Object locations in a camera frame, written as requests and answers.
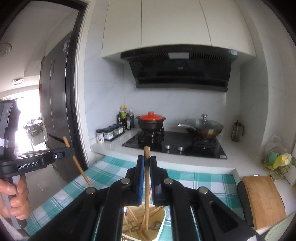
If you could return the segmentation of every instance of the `french press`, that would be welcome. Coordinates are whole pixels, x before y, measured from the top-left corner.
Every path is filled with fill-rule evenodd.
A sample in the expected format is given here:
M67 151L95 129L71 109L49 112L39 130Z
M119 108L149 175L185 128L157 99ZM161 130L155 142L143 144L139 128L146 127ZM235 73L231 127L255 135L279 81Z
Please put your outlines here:
M239 137L244 135L244 126L238 122L238 120L233 124L233 130L231 135L231 140L239 142Z

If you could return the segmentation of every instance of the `metal bolt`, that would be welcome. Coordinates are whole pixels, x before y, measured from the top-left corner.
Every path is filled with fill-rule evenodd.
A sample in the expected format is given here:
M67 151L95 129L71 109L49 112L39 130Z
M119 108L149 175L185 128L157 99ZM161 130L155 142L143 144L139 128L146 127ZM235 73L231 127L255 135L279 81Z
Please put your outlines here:
M121 183L122 183L122 184L129 184L130 182L131 182L130 179L127 178L127 177L121 179Z
M170 184L173 183L173 180L172 180L171 178L166 178L166 179L163 180L163 182L164 182L165 184L170 185Z
M86 189L87 194L94 194L96 192L96 189L94 187L89 187Z
M206 187L200 187L198 190L202 194L207 194L209 191L209 189L207 189Z

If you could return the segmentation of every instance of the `spice rack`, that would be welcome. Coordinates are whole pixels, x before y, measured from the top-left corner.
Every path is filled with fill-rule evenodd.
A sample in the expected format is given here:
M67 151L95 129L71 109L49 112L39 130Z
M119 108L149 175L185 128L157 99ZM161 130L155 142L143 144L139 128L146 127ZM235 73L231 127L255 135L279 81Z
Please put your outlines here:
M124 134L126 131L121 132L120 134L118 134L117 136L113 137L110 140L104 139L104 141L114 141L116 138L120 137L122 134Z

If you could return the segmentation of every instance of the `teal checkered tablecloth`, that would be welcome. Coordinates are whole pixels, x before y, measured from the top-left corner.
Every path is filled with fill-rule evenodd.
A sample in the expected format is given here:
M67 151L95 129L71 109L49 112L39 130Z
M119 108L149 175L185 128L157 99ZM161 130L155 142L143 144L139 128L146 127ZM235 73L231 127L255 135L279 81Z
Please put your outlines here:
M102 189L125 177L127 169L135 165L134 162L105 156L101 161L86 170L85 174L95 188ZM232 175L182 172L169 169L167 171L170 178L181 182L185 187L194 189L201 186L207 187L238 216L244 219ZM32 236L86 188L87 183L80 175L30 214L27 219L27 232ZM160 241L172 240L169 207L166 207L166 211L167 215L159 238Z

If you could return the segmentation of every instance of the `range hood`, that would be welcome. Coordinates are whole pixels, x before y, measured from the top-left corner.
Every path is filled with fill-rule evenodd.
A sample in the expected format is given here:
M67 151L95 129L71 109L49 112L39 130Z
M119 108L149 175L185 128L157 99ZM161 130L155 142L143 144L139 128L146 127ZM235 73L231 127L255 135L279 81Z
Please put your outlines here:
M234 50L203 45L163 45L122 52L137 88L192 88L227 92Z

